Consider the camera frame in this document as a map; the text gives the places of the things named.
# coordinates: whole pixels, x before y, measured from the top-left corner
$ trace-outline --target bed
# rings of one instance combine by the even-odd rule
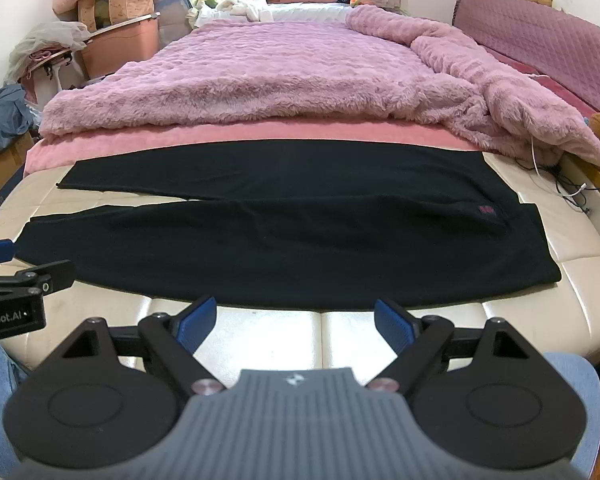
[[[316,4],[316,3],[294,3],[294,4],[269,4],[272,18],[276,22],[322,22],[322,23],[344,23],[346,15],[353,9],[346,4]],[[246,16],[234,16],[227,10],[211,9],[203,6],[195,19],[194,26],[197,28],[215,20],[234,20],[246,23]]]
[[[240,124],[202,124],[193,127],[194,134],[178,130],[178,127],[152,126],[145,128],[141,135],[144,136],[143,142],[154,142],[151,147],[206,142],[209,139],[257,139],[263,135],[262,123],[269,123],[270,130],[279,131],[280,121],[286,121],[287,132],[292,132],[294,125],[304,132],[311,127],[320,130],[321,133],[306,134],[309,138],[395,142],[399,135],[401,142],[451,150],[476,149],[474,144],[467,144],[466,140],[452,136],[439,126],[418,126],[406,132],[403,121],[396,123],[379,118],[374,121],[350,120],[348,123],[347,120],[332,121],[328,134],[324,133],[324,124],[320,121],[277,118],[262,119],[259,123],[240,123],[241,132],[236,131]],[[165,136],[166,132],[170,132],[171,137]],[[56,184],[68,173],[71,164],[80,158],[141,149],[129,148],[126,142],[131,138],[128,130],[115,133],[116,140],[112,140],[114,136],[111,133],[110,130],[98,130],[80,136],[79,140],[75,140],[81,145],[64,150],[61,155],[52,153],[58,148],[57,139],[37,147],[36,157],[27,161],[30,174],[0,208],[0,239],[17,238],[24,225],[35,216],[74,213],[100,205],[139,206],[179,200],[128,192],[58,189]],[[134,139],[139,138],[138,132],[134,135]],[[300,133],[287,135],[302,138]],[[86,142],[89,138],[96,138],[97,142]],[[42,148],[45,148],[48,158],[41,156]],[[506,297],[417,309],[416,314],[438,314],[449,318],[457,326],[466,327],[482,327],[491,317],[504,317],[540,351],[574,352],[592,362],[599,361],[600,234],[579,209],[573,208],[557,194],[546,191],[546,188],[555,185],[550,176],[542,174],[538,177],[508,156],[494,153],[484,153],[483,156],[486,163],[517,193],[521,202],[538,206],[549,250],[560,267],[562,279],[553,285],[537,286]],[[13,274],[26,267],[25,263],[13,260],[0,266],[0,274]],[[181,301],[150,298],[81,282],[75,283],[69,290],[49,296],[45,304],[47,327],[44,330],[2,342],[11,356],[31,368],[35,368],[87,317],[104,317],[111,326],[132,325],[149,314],[172,314],[186,305]],[[266,310],[221,306],[216,329],[199,348],[196,357],[221,381],[231,385],[244,368],[351,367],[356,378],[365,383],[395,355],[376,332],[372,312],[286,310],[284,305],[280,305],[278,309]],[[123,359],[126,365],[142,366],[140,360]]]

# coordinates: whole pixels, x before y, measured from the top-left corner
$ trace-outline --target leather headboard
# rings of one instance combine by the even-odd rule
[[[600,27],[525,0],[458,0],[453,24],[600,111]]]

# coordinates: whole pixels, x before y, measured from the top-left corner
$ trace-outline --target cable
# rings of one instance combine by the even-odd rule
[[[544,181],[542,180],[542,175],[540,175],[540,170],[538,169],[538,163],[536,162],[536,149],[534,147],[534,136],[531,136],[531,157],[534,160],[534,168],[536,168],[536,174],[538,175],[538,179],[540,179],[540,182]],[[555,191],[552,189],[549,189],[545,186],[540,186],[540,184],[538,182],[536,182],[536,186],[544,189],[545,191],[548,191],[549,193],[554,193]],[[560,190],[558,189],[557,194],[558,196],[561,196],[562,198],[572,198],[576,195],[579,195],[580,193],[582,193],[585,189],[587,188],[587,184],[582,184],[582,186],[580,186],[580,189],[577,190],[575,193],[571,193],[568,195],[564,195],[560,192]]]

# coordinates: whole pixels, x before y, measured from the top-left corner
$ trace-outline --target screw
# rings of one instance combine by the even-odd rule
[[[224,386],[215,379],[199,379],[191,385],[191,389],[196,395],[209,396],[221,392]]]
[[[428,324],[433,324],[439,320],[440,320],[440,316],[434,316],[431,314],[429,316],[422,317],[422,321],[424,321],[425,323],[428,323]]]
[[[400,389],[400,383],[389,377],[378,377],[371,381],[367,386],[373,392],[386,392],[394,394]]]

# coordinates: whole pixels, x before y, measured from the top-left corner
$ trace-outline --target black pants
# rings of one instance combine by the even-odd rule
[[[152,181],[138,157],[160,168]],[[459,303],[560,280],[536,206],[520,204],[480,153],[283,140],[90,164],[111,189],[118,174],[157,194],[216,200],[34,218],[19,258],[68,258],[80,280],[148,296],[312,310],[371,309],[380,296]]]

